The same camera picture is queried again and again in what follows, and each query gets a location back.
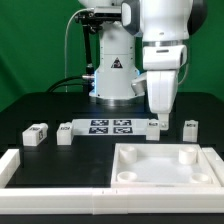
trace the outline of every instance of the green wall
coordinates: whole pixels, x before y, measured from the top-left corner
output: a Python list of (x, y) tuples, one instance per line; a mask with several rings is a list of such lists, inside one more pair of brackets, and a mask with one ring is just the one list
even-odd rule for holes
[[(213, 93), (224, 100), (224, 1), (207, 0), (209, 16), (190, 40), (190, 74), (180, 91)], [(0, 0), (0, 111), (26, 93), (45, 91), (64, 78), (64, 34), (78, 0)], [(99, 53), (91, 37), (94, 64)], [(69, 75), (85, 71), (80, 25), (69, 38)], [(141, 41), (137, 41), (141, 68)]]

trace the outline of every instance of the white plastic tray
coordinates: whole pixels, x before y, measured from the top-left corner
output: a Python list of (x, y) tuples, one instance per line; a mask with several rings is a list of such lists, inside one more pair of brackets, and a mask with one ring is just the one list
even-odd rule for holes
[[(182, 152), (185, 153), (184, 158), (182, 156), (185, 163), (188, 154), (194, 153), (195, 158), (193, 162), (190, 161), (191, 164), (181, 162), (180, 153)], [(198, 145), (116, 145), (111, 179), (113, 188), (202, 186), (221, 187)]]

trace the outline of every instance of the white block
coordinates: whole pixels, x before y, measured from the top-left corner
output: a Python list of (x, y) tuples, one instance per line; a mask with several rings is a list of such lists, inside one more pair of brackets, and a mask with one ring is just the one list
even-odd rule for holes
[(197, 142), (198, 138), (198, 122), (191, 120), (185, 121), (183, 131), (184, 142)]
[(71, 145), (73, 139), (72, 123), (61, 124), (57, 131), (58, 145)]
[(33, 124), (23, 132), (24, 146), (38, 146), (47, 137), (47, 124)]
[(160, 140), (160, 128), (158, 120), (156, 119), (149, 120), (146, 128), (146, 140), (150, 141)]
[(4, 188), (20, 165), (18, 149), (9, 149), (0, 159), (0, 188)]

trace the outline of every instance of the black table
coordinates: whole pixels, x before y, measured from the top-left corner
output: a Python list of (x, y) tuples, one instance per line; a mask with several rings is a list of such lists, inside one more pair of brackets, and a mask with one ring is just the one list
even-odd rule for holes
[[(198, 144), (213, 147), (224, 157), (224, 102), (206, 93), (178, 93), (170, 114), (170, 128), (159, 143), (183, 144), (186, 120), (199, 121)], [(57, 146), (60, 123), (73, 119), (155, 118), (144, 105), (107, 107), (91, 104), (83, 93), (33, 93), (0, 113), (0, 156), (19, 148), (21, 165), (8, 188), (110, 187), (116, 143), (149, 143), (145, 136), (76, 136), (71, 146)], [(48, 138), (38, 147), (24, 147), (22, 132), (47, 123)], [(130, 214), (1, 216), (0, 223), (223, 223), (222, 214)]]

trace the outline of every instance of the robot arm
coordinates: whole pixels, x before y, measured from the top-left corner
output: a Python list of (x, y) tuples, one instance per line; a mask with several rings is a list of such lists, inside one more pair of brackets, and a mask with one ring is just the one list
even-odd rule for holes
[[(142, 35), (143, 77), (133, 80), (132, 87), (142, 91), (145, 79), (152, 113), (158, 114), (161, 130), (169, 128), (169, 113), (178, 88), (179, 69), (187, 61), (187, 47), (192, 11), (203, 0), (125, 0), (122, 3), (122, 23), (132, 35)], [(194, 32), (203, 23), (194, 27)]]

